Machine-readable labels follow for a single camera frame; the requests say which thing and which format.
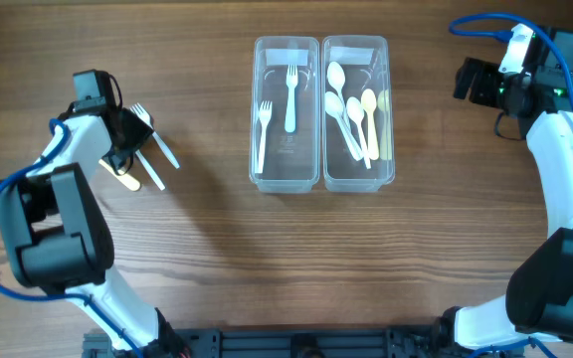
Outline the white plastic fork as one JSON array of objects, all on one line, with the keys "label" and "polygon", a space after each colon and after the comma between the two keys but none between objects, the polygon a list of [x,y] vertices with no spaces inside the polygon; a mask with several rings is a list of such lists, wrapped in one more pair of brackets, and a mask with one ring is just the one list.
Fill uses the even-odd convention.
[{"label": "white plastic fork", "polygon": [[172,164],[175,169],[180,168],[180,163],[176,156],[173,154],[170,147],[164,142],[162,137],[158,134],[158,132],[154,129],[154,119],[151,114],[140,104],[136,103],[130,107],[130,110],[138,116],[141,120],[143,120],[146,124],[148,124],[151,129],[153,130],[152,136],[155,142],[158,144],[159,148],[161,149],[162,153],[165,155],[167,160]]},{"label": "white plastic fork", "polygon": [[261,136],[258,146],[257,167],[255,170],[255,172],[258,174],[262,174],[264,172],[267,129],[269,123],[271,122],[272,115],[273,115],[273,103],[270,100],[262,101],[259,108],[259,122],[261,126]]},{"label": "white plastic fork", "polygon": [[158,189],[161,191],[165,190],[166,186],[163,183],[162,179],[159,177],[159,175],[156,173],[154,168],[151,166],[149,161],[144,157],[144,155],[141,153],[141,151],[137,150],[135,152],[135,155],[138,158],[138,160],[141,162],[143,168],[145,169],[147,174],[150,176],[150,178],[152,179],[154,184],[158,187]]}]

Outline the yellow plastic fork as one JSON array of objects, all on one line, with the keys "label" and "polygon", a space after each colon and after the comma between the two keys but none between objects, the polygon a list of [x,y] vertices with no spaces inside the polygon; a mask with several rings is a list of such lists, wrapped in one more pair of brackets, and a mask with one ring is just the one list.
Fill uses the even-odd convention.
[{"label": "yellow plastic fork", "polygon": [[98,163],[129,191],[136,192],[141,188],[141,183],[130,174],[126,172],[116,174],[114,170],[102,159],[100,159]]}]

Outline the yellow plastic spoon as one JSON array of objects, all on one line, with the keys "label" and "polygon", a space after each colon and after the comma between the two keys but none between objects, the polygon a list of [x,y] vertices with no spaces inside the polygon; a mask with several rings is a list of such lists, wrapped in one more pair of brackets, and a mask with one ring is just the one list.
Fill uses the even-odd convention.
[{"label": "yellow plastic spoon", "polygon": [[377,108],[377,98],[372,89],[366,89],[361,96],[361,104],[367,116],[367,148],[369,158],[377,160],[380,157],[374,112]]}]

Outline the white plastic spoon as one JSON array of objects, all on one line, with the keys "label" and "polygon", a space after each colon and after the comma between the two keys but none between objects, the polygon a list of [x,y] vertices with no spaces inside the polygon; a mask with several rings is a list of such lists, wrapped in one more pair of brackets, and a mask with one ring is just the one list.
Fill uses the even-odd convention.
[{"label": "white plastic spoon", "polygon": [[330,86],[335,90],[342,106],[342,118],[347,126],[350,126],[346,113],[346,104],[343,98],[342,89],[345,84],[345,73],[338,62],[330,62],[327,67],[327,80]]},{"label": "white plastic spoon", "polygon": [[346,102],[346,110],[349,119],[356,125],[358,136],[359,136],[359,143],[360,148],[363,155],[363,160],[365,167],[367,169],[371,168],[371,162],[369,158],[369,152],[367,147],[366,138],[364,135],[362,121],[364,119],[364,109],[361,102],[354,96],[350,97]]},{"label": "white plastic spoon", "polygon": [[327,91],[324,95],[324,110],[325,112],[333,117],[340,129],[340,132],[344,138],[347,149],[350,155],[355,161],[360,161],[363,159],[362,151],[359,144],[356,142],[353,134],[351,133],[350,126],[344,119],[344,104],[341,102],[337,94],[331,91]]}]

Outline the clear plastic container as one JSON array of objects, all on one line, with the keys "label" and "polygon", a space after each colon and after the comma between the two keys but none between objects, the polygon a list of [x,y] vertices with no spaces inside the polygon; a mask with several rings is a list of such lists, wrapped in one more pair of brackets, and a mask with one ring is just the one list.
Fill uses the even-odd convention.
[{"label": "clear plastic container", "polygon": [[[367,169],[364,160],[355,161],[347,149],[336,120],[324,110],[324,95],[335,92],[327,80],[330,62],[338,62],[345,73],[342,89],[345,104],[354,96],[361,102],[362,93],[372,89],[377,98],[374,112],[380,157],[371,160]],[[387,41],[374,35],[335,35],[322,44],[322,162],[325,187],[333,192],[376,192],[395,178],[393,136],[393,105],[390,59]],[[350,130],[359,144],[356,125],[349,119]],[[362,127],[367,142],[367,116]]]},{"label": "clear plastic container", "polygon": [[[266,193],[306,193],[319,179],[320,48],[312,37],[263,36],[254,48],[249,175]],[[295,132],[285,131],[287,67],[297,66]],[[255,172],[261,136],[259,108],[273,103],[267,129],[264,172]]]}]

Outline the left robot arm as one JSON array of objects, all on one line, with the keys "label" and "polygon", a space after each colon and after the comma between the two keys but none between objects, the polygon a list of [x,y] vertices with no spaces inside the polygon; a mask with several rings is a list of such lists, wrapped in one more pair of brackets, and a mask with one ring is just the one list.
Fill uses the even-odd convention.
[{"label": "left robot arm", "polygon": [[122,104],[115,77],[73,75],[76,98],[49,122],[52,139],[30,166],[0,180],[0,231],[17,281],[8,297],[67,300],[106,334],[115,357],[188,357],[191,349],[160,310],[143,301],[114,265],[110,229],[89,185],[101,163],[125,174],[152,135]]}]

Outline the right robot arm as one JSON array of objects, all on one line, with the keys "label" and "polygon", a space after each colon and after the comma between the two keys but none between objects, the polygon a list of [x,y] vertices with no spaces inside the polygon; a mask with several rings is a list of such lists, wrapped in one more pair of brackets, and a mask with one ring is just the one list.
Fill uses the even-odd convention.
[{"label": "right robot arm", "polygon": [[513,23],[494,33],[507,45],[502,61],[466,59],[454,95],[517,120],[539,172],[548,234],[504,295],[437,319],[431,347],[439,356],[511,356],[526,345],[573,343],[573,32]]}]

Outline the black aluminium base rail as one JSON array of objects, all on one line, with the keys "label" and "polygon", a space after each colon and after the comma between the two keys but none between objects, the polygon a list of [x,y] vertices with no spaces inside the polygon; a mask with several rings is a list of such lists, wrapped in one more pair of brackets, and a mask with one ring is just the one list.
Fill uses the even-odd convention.
[{"label": "black aluminium base rail", "polygon": [[436,349],[428,326],[380,329],[229,330],[179,329],[169,349],[152,343],[145,357],[467,357],[455,346]]}]

